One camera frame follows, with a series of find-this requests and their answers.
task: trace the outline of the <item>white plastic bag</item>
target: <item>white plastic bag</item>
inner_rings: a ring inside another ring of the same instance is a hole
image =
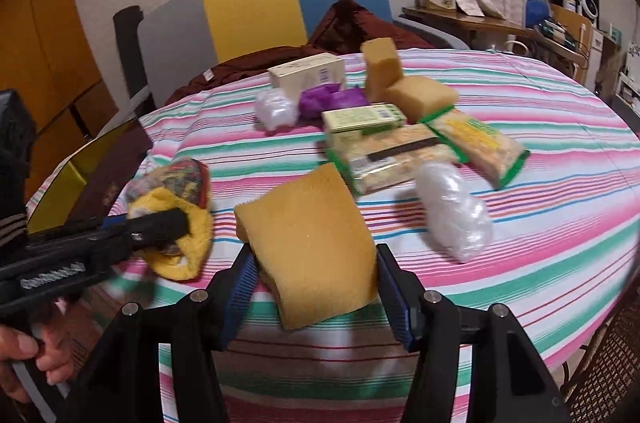
[[[255,116],[270,132],[293,127],[298,121],[298,105],[281,89],[260,91],[255,97]]]
[[[494,227],[486,205],[469,193],[453,165],[425,163],[415,188],[427,210],[429,232],[454,259],[467,262],[491,243]]]

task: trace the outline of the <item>hand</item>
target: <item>hand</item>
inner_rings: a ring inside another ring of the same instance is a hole
[[[0,389],[21,403],[30,402],[29,395],[15,376],[9,361],[35,357],[37,368],[47,374],[50,385],[69,379],[74,372],[71,346],[62,313],[57,308],[52,311],[50,320],[40,326],[38,336],[43,342],[40,345],[32,337],[0,325]]]

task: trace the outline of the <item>tablecloth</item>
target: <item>tablecloth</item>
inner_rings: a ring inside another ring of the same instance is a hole
[[[344,57],[350,86],[362,84],[362,57]],[[524,170],[494,191],[472,168],[462,174],[488,205],[495,241],[459,264],[430,246],[425,212],[411,182],[357,199],[377,243],[459,305],[507,304],[542,354],[558,366],[605,319],[636,263],[640,229],[640,143],[588,90],[545,64],[515,56],[453,50],[401,52],[405,74],[425,75],[460,92],[462,111],[523,142]],[[143,261],[83,302],[100,327],[118,306],[176,302],[231,265],[241,243],[233,207],[325,162],[324,136],[303,123],[269,136],[256,123],[253,77],[189,96],[142,118],[154,142],[139,174],[189,156],[212,173],[212,253],[202,276],[173,283]],[[36,193],[30,207],[42,195]],[[122,199],[112,213],[124,212]],[[393,339],[379,302],[299,331],[284,331],[268,288],[255,291],[238,338],[214,353],[232,421],[396,422],[416,364]],[[161,346],[166,421],[176,421],[170,350]],[[462,347],[454,421],[464,421],[470,348]]]

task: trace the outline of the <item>brown blanket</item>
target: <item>brown blanket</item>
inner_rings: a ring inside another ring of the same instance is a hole
[[[300,47],[269,48],[218,64],[211,68],[213,78],[207,81],[203,74],[198,75],[188,85],[176,90],[165,105],[222,84],[260,75],[273,66],[318,53],[359,53],[363,42],[380,37],[391,37],[398,49],[433,48],[429,42],[410,31],[377,18],[354,0],[338,0],[324,14],[308,44]]]

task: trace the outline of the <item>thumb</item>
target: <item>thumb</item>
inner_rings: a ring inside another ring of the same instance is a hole
[[[33,358],[38,342],[20,331],[0,325],[0,361]]]

